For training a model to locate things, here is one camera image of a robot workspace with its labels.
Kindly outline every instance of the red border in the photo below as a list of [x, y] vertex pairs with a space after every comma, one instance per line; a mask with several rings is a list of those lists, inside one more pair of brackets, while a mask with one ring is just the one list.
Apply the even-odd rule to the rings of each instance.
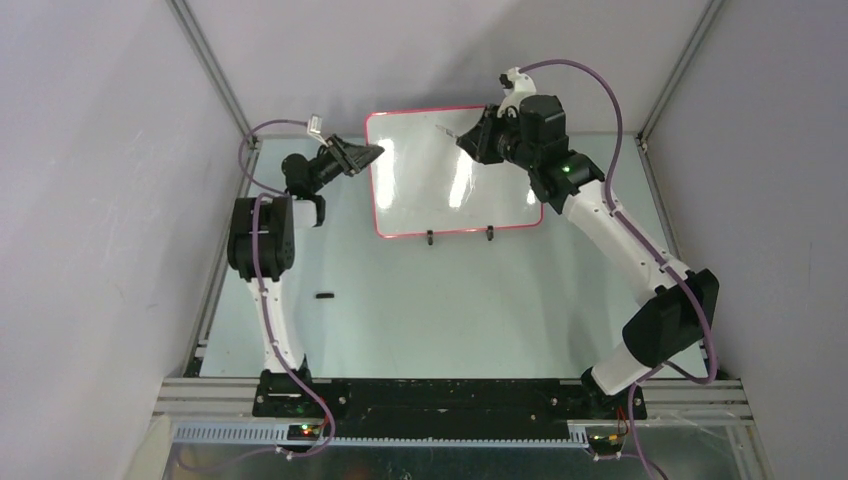
[[[473, 108], [484, 108], [485, 105], [466, 105], [461, 107], [434, 107], [434, 108], [412, 108], [408, 110], [394, 110], [391, 112], [373, 112], [368, 114], [365, 117], [365, 143], [370, 143], [368, 139], [368, 120], [371, 117], [375, 116], [384, 116], [384, 115], [398, 115], [404, 113], [424, 113], [424, 112], [442, 112], [445, 110], [471, 110]], [[372, 171], [373, 165], [368, 166], [368, 176], [371, 181], [371, 212], [374, 218], [374, 231], [377, 232], [377, 235], [380, 238], [404, 238], [404, 237], [422, 237], [427, 235], [427, 232], [421, 233], [399, 233], [396, 235], [384, 235], [380, 232], [380, 227], [377, 224], [377, 198], [374, 196], [374, 172]], [[519, 228], [532, 228], [538, 226], [542, 223], [542, 220], [545, 219], [545, 205], [543, 203], [539, 204], [539, 221], [536, 223], [528, 223], [523, 225], [508, 225], [505, 227], [494, 227], [495, 230], [516, 230]], [[485, 232], [488, 227], [474, 227], [474, 228], [461, 228], [456, 230], [438, 230], [433, 231], [433, 234], [445, 234], [445, 233], [473, 233], [473, 232]]]

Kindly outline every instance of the metal frame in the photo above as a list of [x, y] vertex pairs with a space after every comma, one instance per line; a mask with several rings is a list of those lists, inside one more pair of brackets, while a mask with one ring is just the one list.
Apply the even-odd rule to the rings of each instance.
[[[696, 28], [637, 137], [637, 143], [641, 147], [639, 150], [643, 170], [654, 197], [663, 233], [670, 250], [678, 258], [680, 255], [674, 231], [647, 155], [647, 140], [725, 3], [724, 0], [710, 0], [705, 7]], [[189, 7], [188, 0], [168, 0], [168, 4], [236, 127], [242, 134], [247, 134], [250, 124]], [[255, 144], [254, 139], [248, 157], [248, 171], [253, 171], [256, 167], [259, 147], [260, 145]], [[235, 197], [245, 195], [248, 189], [249, 182], [245, 178], [240, 183]], [[206, 341], [227, 268], [224, 255], [225, 248], [226, 231], [222, 233], [222, 239], [216, 252], [218, 261], [210, 274], [204, 304], [195, 322], [192, 341], [181, 372], [185, 372], [193, 361], [202, 361], [205, 353]], [[153, 418], [169, 415], [175, 422], [175, 431], [179, 431], [181, 425], [205, 423], [216, 426], [230, 425], [236, 428], [251, 425], [262, 427], [272, 433], [279, 430], [277, 427], [280, 425], [302, 421], [302, 419], [253, 418], [251, 411], [258, 382], [258, 378], [167, 378], [162, 383], [153, 410]], [[569, 379], [561, 380], [561, 382], [573, 384], [579, 383], [579, 380]], [[740, 476], [752, 480], [773, 478], [768, 462], [765, 460], [766, 457], [751, 409], [742, 389], [742, 384], [738, 380], [716, 381], [709, 386], [698, 386], [686, 380], [651, 379], [643, 385], [643, 393], [648, 418], [640, 421], [641, 425], [655, 427], [724, 426], [734, 447], [734, 457]], [[578, 419], [569, 421], [569, 428], [578, 432], [576, 440], [579, 441], [579, 432], [585, 432], [586, 429], [595, 427], [610, 427], [614, 424], [615, 421]], [[273, 434], [268, 435], [268, 438], [271, 439], [269, 441], [273, 443], [273, 439], [276, 437]], [[214, 441], [216, 443], [244, 443], [236, 438], [215, 438]]]

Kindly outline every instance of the wall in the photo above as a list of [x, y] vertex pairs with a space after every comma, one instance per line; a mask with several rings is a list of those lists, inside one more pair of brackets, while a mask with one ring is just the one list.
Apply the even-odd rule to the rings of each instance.
[[848, 3], [729, 2], [649, 154], [777, 478], [843, 478]]
[[[324, 116], [361, 134], [371, 112], [500, 102], [498, 75], [566, 57], [615, 89], [635, 132], [707, 0], [202, 0], [189, 2], [251, 123]], [[612, 132], [604, 91], [564, 67], [533, 73], [571, 132]]]
[[238, 134], [166, 2], [0, 11], [0, 478], [116, 478], [188, 345]]

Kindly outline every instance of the white wall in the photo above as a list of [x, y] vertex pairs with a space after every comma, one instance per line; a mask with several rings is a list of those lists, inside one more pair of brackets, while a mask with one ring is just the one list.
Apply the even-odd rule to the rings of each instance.
[[649, 140], [777, 478], [844, 478], [848, 2], [729, 2]]
[[115, 478], [179, 364], [238, 134], [167, 4], [0, 6], [0, 478]]
[[[189, 2], [251, 123], [503, 99], [498, 75], [552, 57], [615, 89], [628, 131], [659, 95], [707, 0], [201, 0]], [[564, 67], [533, 74], [571, 132], [615, 131], [604, 91]]]

